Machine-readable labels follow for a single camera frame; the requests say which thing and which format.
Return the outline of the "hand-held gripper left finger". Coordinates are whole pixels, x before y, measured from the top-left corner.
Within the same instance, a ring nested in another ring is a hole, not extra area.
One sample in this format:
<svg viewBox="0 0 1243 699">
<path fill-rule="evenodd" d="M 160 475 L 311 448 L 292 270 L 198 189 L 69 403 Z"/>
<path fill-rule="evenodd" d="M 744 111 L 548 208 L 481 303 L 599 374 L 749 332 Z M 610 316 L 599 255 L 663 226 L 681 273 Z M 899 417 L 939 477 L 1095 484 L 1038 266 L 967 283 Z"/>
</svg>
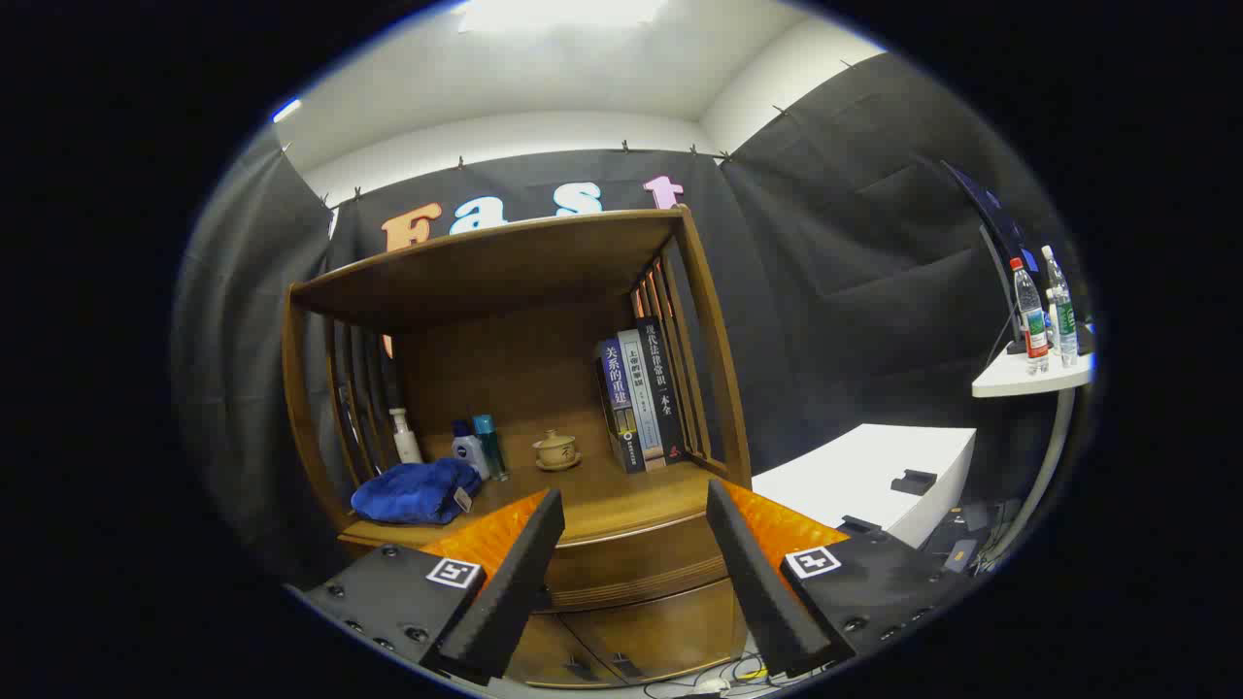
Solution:
<svg viewBox="0 0 1243 699">
<path fill-rule="evenodd" d="M 564 526 L 559 488 L 544 488 L 423 549 L 378 546 L 301 603 L 401 665 L 486 685 L 544 597 Z"/>
</svg>

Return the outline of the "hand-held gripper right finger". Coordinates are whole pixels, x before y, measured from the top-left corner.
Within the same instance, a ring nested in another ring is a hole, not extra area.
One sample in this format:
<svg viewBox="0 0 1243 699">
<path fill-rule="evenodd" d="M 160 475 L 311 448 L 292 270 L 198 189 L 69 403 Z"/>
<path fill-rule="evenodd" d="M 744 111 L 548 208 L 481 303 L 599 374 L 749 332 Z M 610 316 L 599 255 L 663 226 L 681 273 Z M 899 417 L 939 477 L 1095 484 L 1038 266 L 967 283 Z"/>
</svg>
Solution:
<svg viewBox="0 0 1243 699">
<path fill-rule="evenodd" d="M 706 517 L 759 658 L 800 677 L 895 646 L 970 585 L 875 522 L 817 522 L 736 483 L 709 483 Z"/>
</svg>

